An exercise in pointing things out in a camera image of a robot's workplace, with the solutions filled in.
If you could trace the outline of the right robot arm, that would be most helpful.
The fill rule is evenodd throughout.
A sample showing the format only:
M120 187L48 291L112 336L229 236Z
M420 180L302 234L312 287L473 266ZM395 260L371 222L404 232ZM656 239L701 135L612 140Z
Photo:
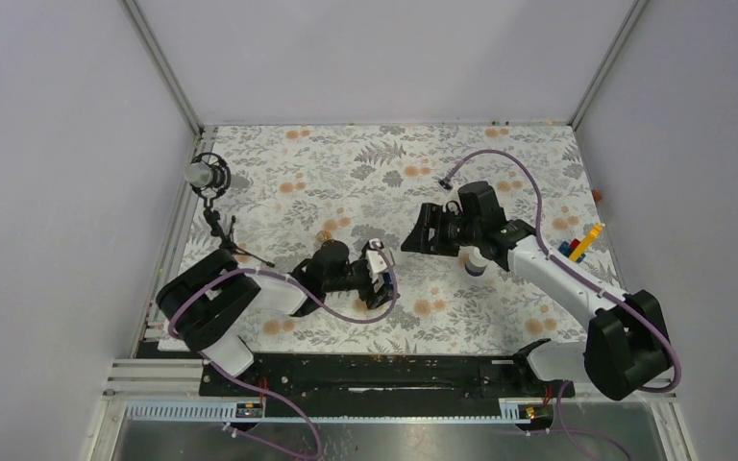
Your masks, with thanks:
M551 381L584 381L622 400L647 391L651 380L675 367L655 296L645 290L630 294L544 246L532 225L506 217L487 182L460 187L458 198L457 209L423 204L402 251L457 256L470 247L470 274L479 276L494 263L538 287L586 330L579 342L539 340L521 348L517 354L524 362L512 371L518 391L535 396Z

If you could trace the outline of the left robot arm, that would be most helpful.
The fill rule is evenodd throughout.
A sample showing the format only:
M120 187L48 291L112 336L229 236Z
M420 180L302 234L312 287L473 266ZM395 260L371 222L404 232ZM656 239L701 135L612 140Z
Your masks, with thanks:
M167 319L167 332L219 368L223 382L238 395L259 382L255 357L234 330L248 309L304 317L317 309L359 324L326 304L333 293L355 292L368 309L392 311L399 296L392 253L369 240L356 260L341 241L327 240L290 273L242 267L232 253L216 250L166 283L155 297Z

